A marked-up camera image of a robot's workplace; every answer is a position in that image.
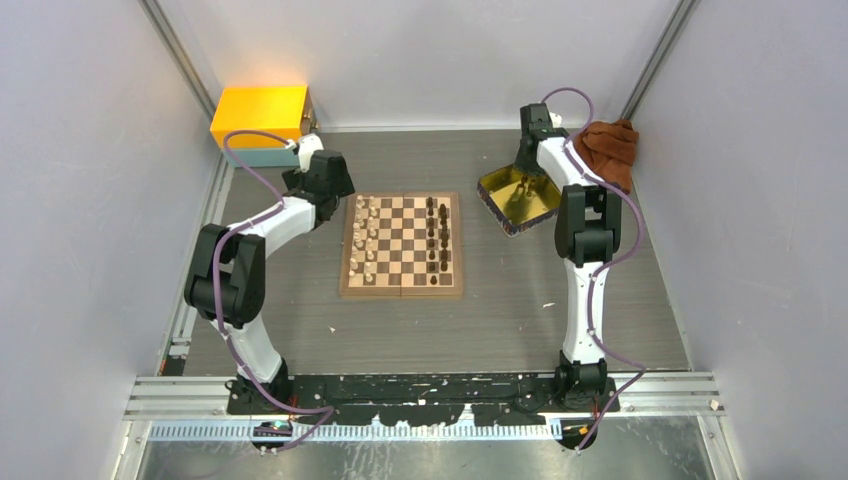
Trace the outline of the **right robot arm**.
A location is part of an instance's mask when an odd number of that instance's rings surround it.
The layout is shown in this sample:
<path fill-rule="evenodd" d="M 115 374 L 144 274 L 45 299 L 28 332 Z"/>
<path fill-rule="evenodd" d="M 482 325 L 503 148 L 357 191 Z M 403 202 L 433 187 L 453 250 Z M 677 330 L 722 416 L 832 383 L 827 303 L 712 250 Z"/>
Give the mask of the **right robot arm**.
<path fill-rule="evenodd" d="M 621 242 L 622 201 L 577 154 L 544 103 L 520 108 L 521 139 L 514 165 L 560 189 L 554 245 L 567 279 L 567 330 L 554 393 L 567 410 L 582 409 L 607 387 L 602 347 L 603 293 L 608 263 Z"/>

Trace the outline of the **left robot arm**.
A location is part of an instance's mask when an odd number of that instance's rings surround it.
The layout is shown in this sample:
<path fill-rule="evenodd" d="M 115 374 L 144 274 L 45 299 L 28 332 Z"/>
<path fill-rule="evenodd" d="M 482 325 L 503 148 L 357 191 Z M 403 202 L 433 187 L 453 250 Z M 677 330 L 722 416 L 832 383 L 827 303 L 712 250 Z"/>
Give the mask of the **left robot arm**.
<path fill-rule="evenodd" d="M 288 406 L 292 388 L 261 318 L 267 257 L 328 221 L 340 200 L 355 191 L 346 160 L 335 150 L 315 151 L 307 167 L 282 178 L 287 190 L 276 191 L 266 210 L 240 223 L 201 228 L 184 287 L 185 302 L 215 327 L 239 378 L 269 413 Z"/>

